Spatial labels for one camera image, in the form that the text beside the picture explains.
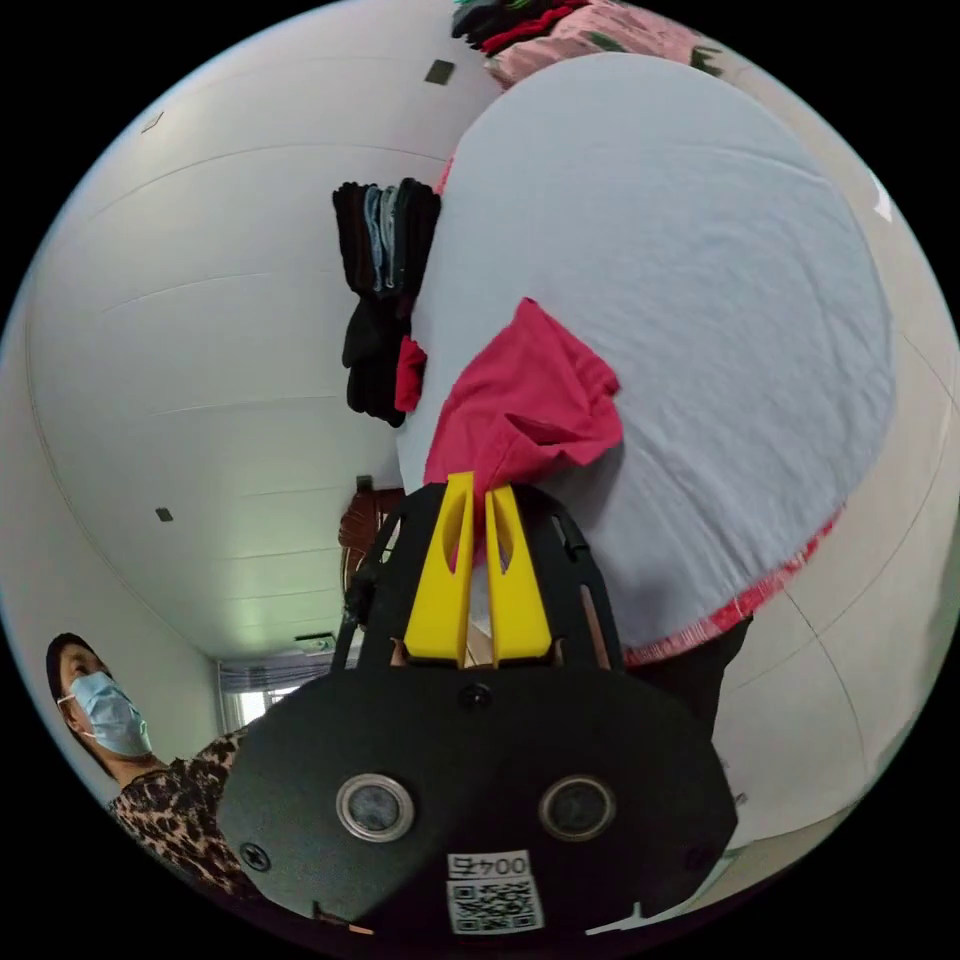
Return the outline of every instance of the window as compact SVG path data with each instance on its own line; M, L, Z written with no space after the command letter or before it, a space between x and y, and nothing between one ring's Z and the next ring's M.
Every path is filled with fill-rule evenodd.
M296 687L285 687L282 690L266 690L263 693L237 693L226 697L232 700L229 713L236 714L237 726L245 727L262 717L275 703L279 703L288 693L293 693Z

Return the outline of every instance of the white bed sheet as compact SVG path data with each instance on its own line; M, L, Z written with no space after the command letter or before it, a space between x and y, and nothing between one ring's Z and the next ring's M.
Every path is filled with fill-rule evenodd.
M408 491L450 389L523 297L621 381L623 446L544 487L590 542L625 647L779 569L879 453L892 320L867 244L794 135L722 81L582 57L467 131L413 315L428 362L397 435ZM488 629L483 570L471 613Z

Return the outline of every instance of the ceiling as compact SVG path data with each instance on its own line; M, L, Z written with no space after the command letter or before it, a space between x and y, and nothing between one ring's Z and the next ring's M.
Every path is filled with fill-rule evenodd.
M335 629L356 477L400 483L392 431L344 399L356 298L330 195L434 183L498 93L449 0L400 7L313 11L201 68L114 143L38 257L53 469L118 575L213 657ZM424 82L434 59L457 64L446 86Z

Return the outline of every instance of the woman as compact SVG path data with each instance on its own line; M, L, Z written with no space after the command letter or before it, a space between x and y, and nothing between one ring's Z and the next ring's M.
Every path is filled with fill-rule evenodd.
M217 827L217 806L246 728L189 760L165 763L147 725L90 645L63 633L47 648L50 694L77 742L120 787L109 812L130 836L188 879L262 899Z

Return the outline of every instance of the white wall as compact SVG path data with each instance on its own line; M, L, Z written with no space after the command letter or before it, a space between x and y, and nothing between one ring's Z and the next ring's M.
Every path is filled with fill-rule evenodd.
M84 637L138 704L158 756L190 756L220 733L216 671L100 558L47 465L31 408L24 282L0 344L0 612L24 682L64 753L103 800L112 783L60 722L44 656Z

